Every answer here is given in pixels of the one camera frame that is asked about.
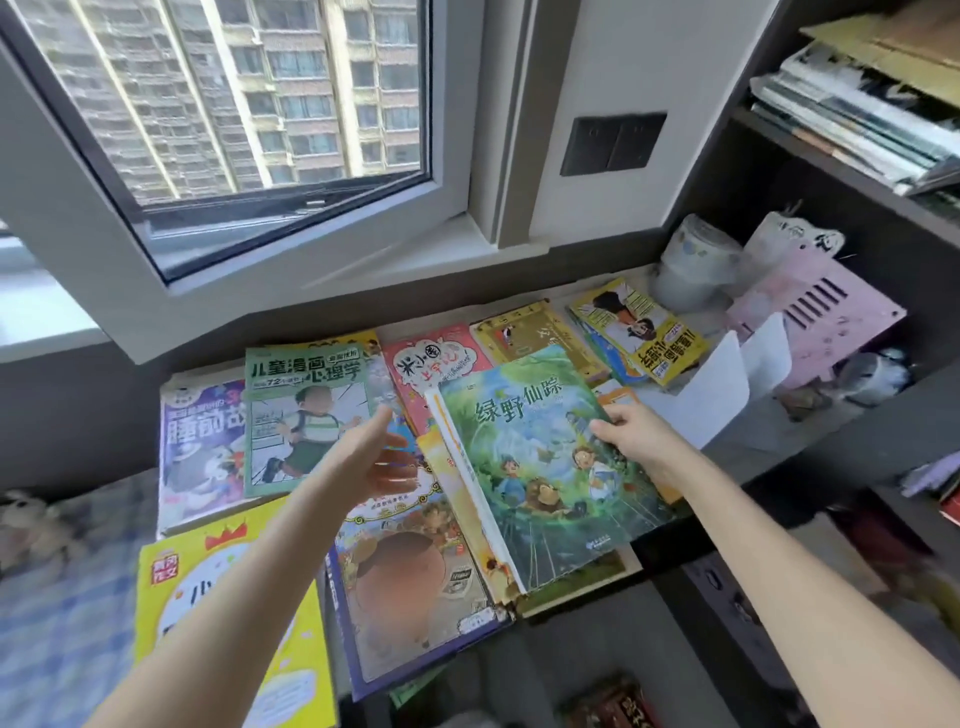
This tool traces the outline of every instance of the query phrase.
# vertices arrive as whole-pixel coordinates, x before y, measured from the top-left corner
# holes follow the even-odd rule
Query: shelf
[[[914,225],[933,233],[950,245],[960,248],[960,226],[932,212],[919,204],[915,199],[895,195],[879,182],[875,182],[869,177],[861,175],[843,162],[834,159],[830,155],[824,154],[816,147],[807,144],[792,134],[778,129],[773,124],[761,119],[749,109],[743,107],[734,109],[732,119],[737,124],[772,141],[794,157],[812,164],[822,172],[826,172],[831,177],[839,180],[847,187],[855,189],[878,205],[886,207],[900,217],[906,218]]]

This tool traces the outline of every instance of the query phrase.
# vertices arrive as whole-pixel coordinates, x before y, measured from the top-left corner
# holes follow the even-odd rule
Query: children's book
[[[602,381],[610,369],[573,332],[549,301],[537,301],[470,327],[490,358],[502,364],[559,345],[587,381]]]
[[[503,625],[450,501],[401,416],[418,487],[347,515],[327,555],[354,699],[401,683]]]
[[[608,418],[560,346],[443,382],[427,403],[524,594],[672,518],[646,474],[590,431]]]
[[[359,344],[247,349],[247,496],[289,493],[370,418]]]
[[[285,498],[199,526],[140,549],[134,659],[139,662],[216,586],[283,505]],[[267,668],[244,725],[337,725],[317,590],[297,608]]]
[[[250,503],[243,495],[243,391],[242,365],[184,372],[160,388],[159,536]]]
[[[423,401],[427,389],[491,367],[465,324],[395,341],[384,346],[383,353],[407,420],[418,435],[430,426],[430,410]]]
[[[696,364],[707,349],[699,334],[624,279],[586,293],[570,310],[660,386]]]

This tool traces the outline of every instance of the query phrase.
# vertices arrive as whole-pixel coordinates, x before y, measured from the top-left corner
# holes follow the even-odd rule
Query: book cover
[[[383,354],[407,420],[418,435],[430,426],[430,410],[423,401],[426,390],[491,367],[466,324],[392,342],[384,346]]]
[[[400,683],[501,626],[450,502],[421,462],[413,493],[372,498],[347,516],[327,556],[354,699]]]
[[[490,358],[502,364],[560,345],[587,381],[601,381],[610,369],[577,337],[548,301],[537,301],[470,327]]]
[[[209,521],[244,499],[243,367],[175,375],[160,388],[156,530]]]
[[[510,567],[498,561],[493,554],[483,523],[477,513],[467,484],[460,476],[450,452],[446,448],[444,436],[435,427],[430,427],[425,435],[417,438],[417,447],[423,452],[430,470],[443,489],[450,507],[457,517],[457,523],[467,540],[473,560],[483,576],[487,591],[497,604],[509,604],[519,596],[516,582],[510,573]]]
[[[243,558],[284,498],[140,549],[134,659],[139,662]],[[317,590],[303,597],[267,668],[245,725],[337,725]]]
[[[371,415],[358,344],[247,349],[247,496],[289,493]]]
[[[593,435],[607,416],[560,346],[444,382],[429,402],[500,561],[530,593],[657,528],[672,512]]]
[[[707,349],[698,333],[624,279],[586,293],[570,310],[660,386],[696,364]]]

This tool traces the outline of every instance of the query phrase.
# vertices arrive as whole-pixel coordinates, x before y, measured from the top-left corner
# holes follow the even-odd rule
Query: wall
[[[583,0],[531,237],[575,242],[660,227],[777,0]],[[560,177],[577,116],[666,110],[644,169]]]

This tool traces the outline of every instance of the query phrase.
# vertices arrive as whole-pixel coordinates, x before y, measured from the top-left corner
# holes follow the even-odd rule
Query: stuffed animal
[[[59,557],[61,565],[86,553],[56,506],[23,491],[2,494],[11,501],[0,510],[0,575],[27,559]]]

